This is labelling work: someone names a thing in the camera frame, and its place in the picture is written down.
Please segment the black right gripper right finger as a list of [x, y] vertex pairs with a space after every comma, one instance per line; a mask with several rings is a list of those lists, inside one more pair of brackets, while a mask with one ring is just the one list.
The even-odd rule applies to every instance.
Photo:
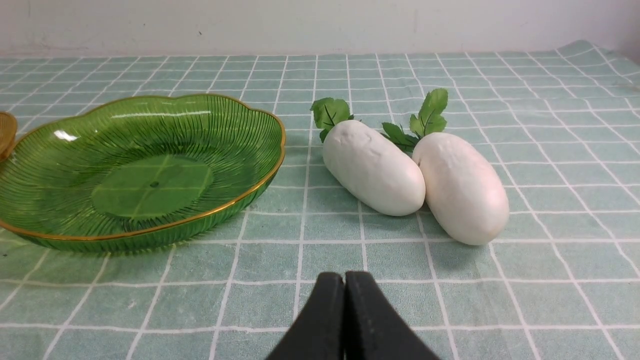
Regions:
[[374, 277], [345, 274], [345, 356], [348, 360], [438, 360], [396, 312]]

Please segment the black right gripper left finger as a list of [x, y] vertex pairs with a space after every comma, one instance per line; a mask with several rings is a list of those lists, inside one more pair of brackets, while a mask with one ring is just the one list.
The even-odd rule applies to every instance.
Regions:
[[295, 321], [268, 360], [343, 360], [345, 283], [335, 272], [318, 274]]

